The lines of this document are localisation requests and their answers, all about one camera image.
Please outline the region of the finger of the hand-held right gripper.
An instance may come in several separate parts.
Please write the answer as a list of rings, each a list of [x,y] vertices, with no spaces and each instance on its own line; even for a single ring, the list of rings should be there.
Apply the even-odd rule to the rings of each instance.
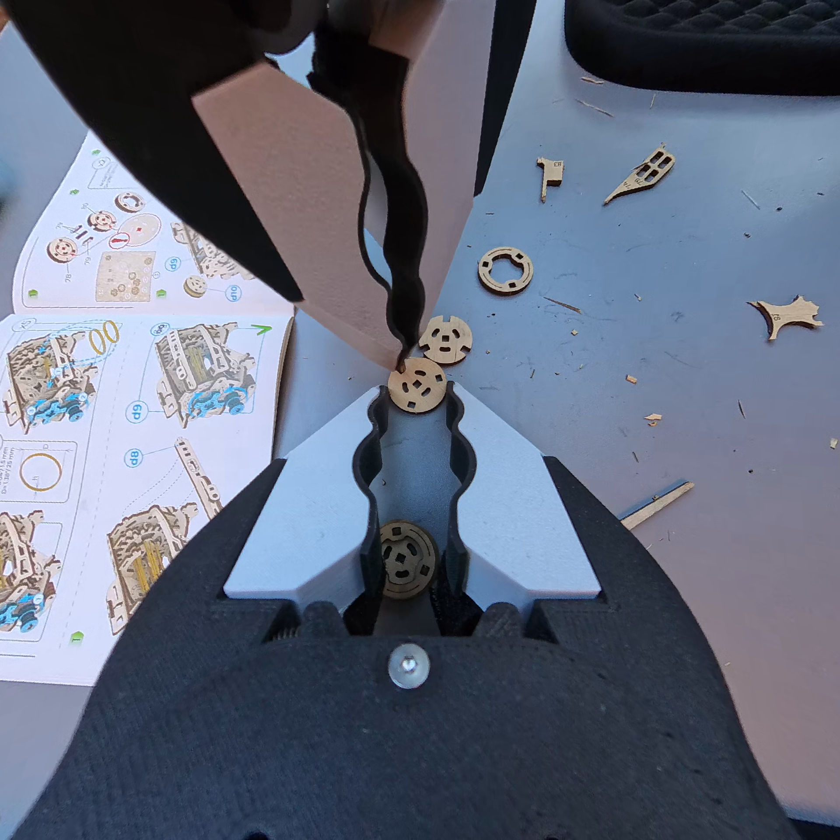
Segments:
[[[363,258],[366,180],[349,115],[266,62],[192,104],[297,283],[299,308],[394,369],[403,345]]]
[[[370,10],[369,44],[408,59],[406,151],[427,199],[424,327],[473,207],[494,3],[384,1]]]

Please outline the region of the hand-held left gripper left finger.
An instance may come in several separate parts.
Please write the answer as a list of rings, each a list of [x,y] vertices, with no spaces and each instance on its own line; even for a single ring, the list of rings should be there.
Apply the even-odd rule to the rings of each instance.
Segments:
[[[370,485],[382,469],[388,400],[373,387],[288,455],[224,592],[330,602],[352,634],[371,634],[384,564]]]

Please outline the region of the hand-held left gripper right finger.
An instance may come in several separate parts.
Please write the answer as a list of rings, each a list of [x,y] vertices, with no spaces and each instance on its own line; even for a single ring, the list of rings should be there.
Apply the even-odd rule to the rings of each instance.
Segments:
[[[493,604],[524,623],[535,602],[601,611],[601,585],[550,473],[557,466],[459,384],[446,394],[451,500],[444,568],[436,583],[442,631],[472,631]]]

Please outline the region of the round wooden disc square holes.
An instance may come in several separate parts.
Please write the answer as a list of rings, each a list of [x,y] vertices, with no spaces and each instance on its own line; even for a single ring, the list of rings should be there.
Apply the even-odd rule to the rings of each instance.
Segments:
[[[444,400],[447,378],[440,366],[428,358],[409,357],[402,372],[390,374],[387,387],[397,407],[408,413],[426,413]]]

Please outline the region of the dark slotted wooden disc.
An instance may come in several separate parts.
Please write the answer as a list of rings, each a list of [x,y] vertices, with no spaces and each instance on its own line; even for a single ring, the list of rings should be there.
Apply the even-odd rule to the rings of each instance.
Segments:
[[[434,580],[438,548],[431,535],[411,521],[392,520],[381,526],[381,554],[385,597],[414,598],[425,592]]]

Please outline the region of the long wooden strip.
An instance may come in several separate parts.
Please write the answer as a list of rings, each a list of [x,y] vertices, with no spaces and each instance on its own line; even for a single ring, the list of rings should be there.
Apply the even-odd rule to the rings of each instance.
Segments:
[[[694,487],[694,482],[684,480],[666,490],[663,490],[661,493],[654,494],[651,498],[645,500],[644,503],[636,506],[633,510],[630,510],[630,512],[620,516],[619,520],[626,529],[633,530],[646,520],[653,517],[656,513],[662,511],[667,507],[667,505],[684,496]]]

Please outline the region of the white instruction booklet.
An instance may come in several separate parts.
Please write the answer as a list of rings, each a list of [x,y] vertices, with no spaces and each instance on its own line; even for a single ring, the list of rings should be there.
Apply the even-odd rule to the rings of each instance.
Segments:
[[[1,678],[91,686],[146,593],[269,462],[294,307],[93,133],[1,328]]]

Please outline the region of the notched round wooden disc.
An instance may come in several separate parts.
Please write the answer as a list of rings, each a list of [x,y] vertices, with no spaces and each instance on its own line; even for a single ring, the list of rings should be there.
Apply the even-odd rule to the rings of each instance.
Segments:
[[[431,318],[418,342],[424,355],[441,365],[462,361],[472,345],[473,336],[469,325],[455,316]]]

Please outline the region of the pointed wooden piece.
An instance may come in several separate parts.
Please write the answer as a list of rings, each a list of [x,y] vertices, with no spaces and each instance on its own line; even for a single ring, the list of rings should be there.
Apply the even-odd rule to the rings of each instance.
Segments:
[[[675,164],[674,156],[662,143],[641,164],[633,168],[627,178],[604,200],[603,205],[612,200],[652,188],[662,181]]]

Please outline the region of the black mesh cushion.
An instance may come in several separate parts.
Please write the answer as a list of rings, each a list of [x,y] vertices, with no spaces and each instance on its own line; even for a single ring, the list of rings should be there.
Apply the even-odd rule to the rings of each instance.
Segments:
[[[567,1],[574,60],[620,85],[839,93],[838,1]]]

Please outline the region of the curved spiky wooden piece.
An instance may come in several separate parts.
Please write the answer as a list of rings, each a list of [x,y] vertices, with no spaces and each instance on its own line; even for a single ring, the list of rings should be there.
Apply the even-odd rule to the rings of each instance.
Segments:
[[[777,339],[780,330],[786,326],[803,326],[814,329],[823,326],[817,318],[819,306],[803,296],[797,296],[789,304],[773,304],[767,301],[749,301],[748,304],[759,310],[768,328],[768,340]]]

